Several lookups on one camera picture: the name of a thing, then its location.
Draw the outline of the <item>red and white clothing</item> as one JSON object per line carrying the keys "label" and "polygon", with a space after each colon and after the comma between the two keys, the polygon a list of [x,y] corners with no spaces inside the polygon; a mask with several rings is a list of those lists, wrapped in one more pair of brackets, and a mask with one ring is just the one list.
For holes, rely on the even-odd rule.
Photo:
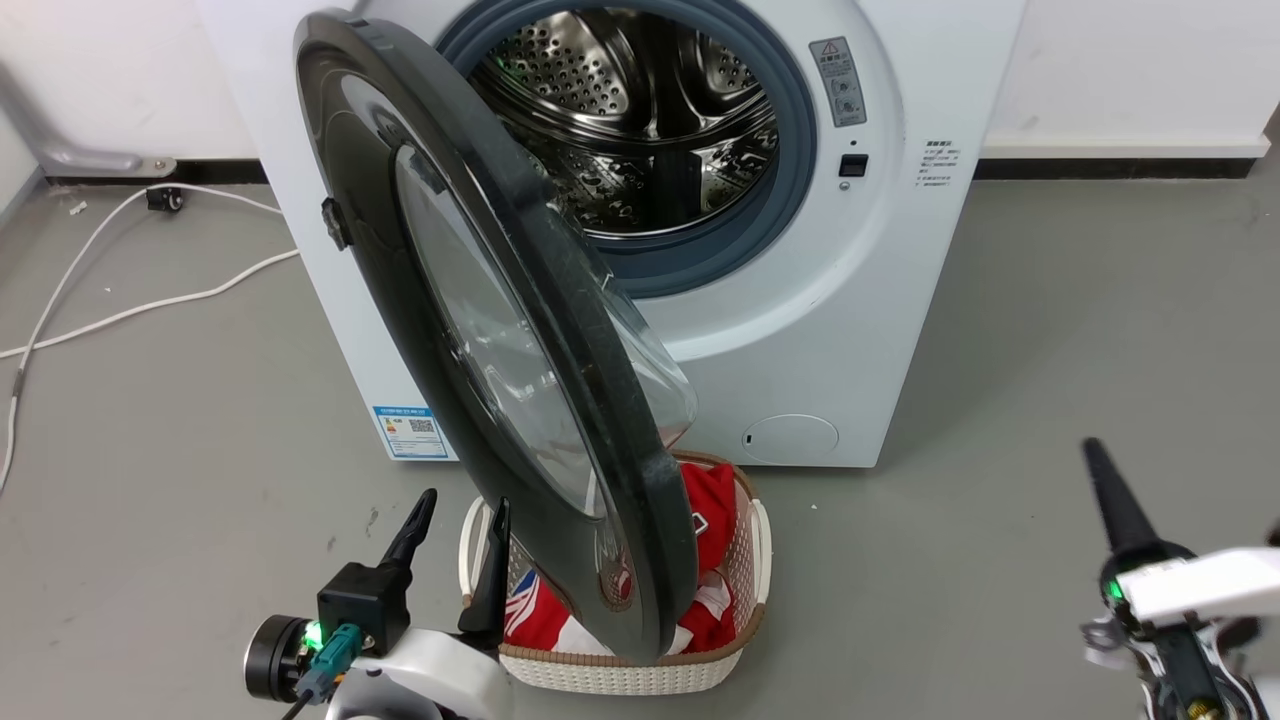
{"label": "red and white clothing", "polygon": [[[675,629],[668,656],[718,650],[736,637],[735,592],[721,564],[736,536],[739,511],[733,466],[704,468],[681,462],[685,489],[698,536],[698,592]],[[558,653],[612,656],[530,570],[506,603],[507,644]]]}

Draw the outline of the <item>stainless steel washer drum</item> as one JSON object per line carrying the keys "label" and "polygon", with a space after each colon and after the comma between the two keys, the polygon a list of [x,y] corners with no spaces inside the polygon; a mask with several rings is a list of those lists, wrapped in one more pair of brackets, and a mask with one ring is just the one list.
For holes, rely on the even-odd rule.
{"label": "stainless steel washer drum", "polygon": [[774,165],[753,70],[690,26],[631,8],[557,12],[470,76],[589,237],[639,243],[735,209]]}

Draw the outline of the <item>dark round washing machine door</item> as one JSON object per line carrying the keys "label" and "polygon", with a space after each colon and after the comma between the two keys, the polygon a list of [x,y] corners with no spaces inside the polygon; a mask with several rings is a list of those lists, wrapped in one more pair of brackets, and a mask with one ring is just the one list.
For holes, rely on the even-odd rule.
{"label": "dark round washing machine door", "polygon": [[544,582],[653,664],[698,587],[692,514],[639,372],[672,361],[465,78],[402,26],[296,35],[300,102],[351,254],[413,383]]}

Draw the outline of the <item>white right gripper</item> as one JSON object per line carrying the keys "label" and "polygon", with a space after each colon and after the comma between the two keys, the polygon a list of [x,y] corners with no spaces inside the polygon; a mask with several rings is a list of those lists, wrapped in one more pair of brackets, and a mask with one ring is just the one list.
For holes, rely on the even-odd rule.
{"label": "white right gripper", "polygon": [[[1083,456],[1111,555],[1162,557],[1162,541],[1105,443],[1084,438]],[[1103,600],[1140,629],[1280,618],[1280,520],[1266,544],[1124,571],[1103,582]]]}

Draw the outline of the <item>blue energy label sticker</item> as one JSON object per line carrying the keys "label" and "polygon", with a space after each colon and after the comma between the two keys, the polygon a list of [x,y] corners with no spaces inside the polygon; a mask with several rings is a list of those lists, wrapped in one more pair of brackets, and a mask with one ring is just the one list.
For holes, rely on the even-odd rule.
{"label": "blue energy label sticker", "polygon": [[433,411],[426,406],[371,406],[381,442],[393,460],[456,460]]}

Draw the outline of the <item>round white filter cover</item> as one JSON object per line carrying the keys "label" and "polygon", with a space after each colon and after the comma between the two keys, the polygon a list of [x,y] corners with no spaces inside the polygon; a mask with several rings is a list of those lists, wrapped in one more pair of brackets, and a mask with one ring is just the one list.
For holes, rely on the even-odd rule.
{"label": "round white filter cover", "polygon": [[755,462],[787,468],[817,468],[838,447],[838,430],[823,418],[782,414],[749,427],[741,438]]}

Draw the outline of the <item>grey warning sticker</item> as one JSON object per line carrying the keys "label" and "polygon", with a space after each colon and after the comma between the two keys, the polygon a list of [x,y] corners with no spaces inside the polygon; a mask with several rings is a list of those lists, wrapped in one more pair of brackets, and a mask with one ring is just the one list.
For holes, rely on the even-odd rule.
{"label": "grey warning sticker", "polygon": [[809,44],[809,51],[822,78],[835,127],[865,124],[867,106],[847,38],[817,40]]}

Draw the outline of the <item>white woven laundry basket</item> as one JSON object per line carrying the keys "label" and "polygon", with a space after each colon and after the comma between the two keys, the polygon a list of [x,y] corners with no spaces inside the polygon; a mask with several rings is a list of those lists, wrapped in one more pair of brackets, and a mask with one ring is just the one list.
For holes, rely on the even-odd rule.
{"label": "white woven laundry basket", "polygon": [[[737,665],[748,643],[756,634],[765,612],[771,588],[772,538],[767,512],[756,497],[748,474],[731,461],[710,454],[678,451],[678,465],[692,462],[710,468],[722,462],[733,466],[736,536],[730,544],[721,571],[735,592],[733,624],[736,637],[718,650],[700,653],[666,652],[653,665],[636,665],[617,657],[585,653],[558,653],[503,644],[499,659],[506,670],[532,687],[585,694],[663,696],[708,691],[722,683]],[[538,574],[527,553],[518,546],[509,548],[508,598],[530,570]]]}

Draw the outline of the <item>grey-blue rubber door gasket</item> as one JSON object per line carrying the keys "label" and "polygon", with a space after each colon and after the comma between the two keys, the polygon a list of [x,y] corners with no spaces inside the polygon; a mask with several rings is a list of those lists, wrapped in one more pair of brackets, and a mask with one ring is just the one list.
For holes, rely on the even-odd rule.
{"label": "grey-blue rubber door gasket", "polygon": [[639,243],[607,242],[585,234],[561,209],[635,297],[662,297],[719,281],[760,256],[804,204],[818,129],[803,69],[780,32],[744,0],[474,0],[435,47],[471,83],[486,53],[520,27],[557,12],[593,8],[637,9],[709,35],[751,69],[774,109],[780,131],[774,165],[735,209],[696,229]]}

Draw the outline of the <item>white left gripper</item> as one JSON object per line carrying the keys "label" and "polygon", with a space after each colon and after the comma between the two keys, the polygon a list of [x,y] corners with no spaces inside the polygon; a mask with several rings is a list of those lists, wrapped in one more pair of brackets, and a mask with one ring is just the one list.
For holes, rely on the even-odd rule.
{"label": "white left gripper", "polygon": [[[411,569],[425,541],[438,492],[425,489],[381,557],[381,568]],[[513,720],[515,692],[495,653],[506,635],[509,565],[509,501],[495,509],[483,498],[467,523],[486,520],[471,551],[472,565],[460,565],[468,583],[458,620],[458,642],[443,632],[408,630],[383,659],[360,657],[338,685],[328,720]]]}

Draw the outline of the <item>white front-load washing machine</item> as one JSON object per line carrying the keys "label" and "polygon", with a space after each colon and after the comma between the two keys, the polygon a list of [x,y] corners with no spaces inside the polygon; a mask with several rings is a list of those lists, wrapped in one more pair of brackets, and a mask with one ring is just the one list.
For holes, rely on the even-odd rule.
{"label": "white front-load washing machine", "polygon": [[[306,136],[296,35],[307,14],[337,9],[402,26],[438,51],[474,0],[195,1],[369,416],[371,406],[429,407],[353,260],[323,225],[326,191]],[[872,468],[1027,0],[744,1],[794,51],[815,104],[818,154],[801,210],[760,256],[700,288],[639,299],[613,274],[698,396],[681,448],[763,465],[744,452],[742,433],[768,416],[806,414],[840,436],[818,468]],[[835,127],[809,51],[837,36],[856,63],[861,126]]]}

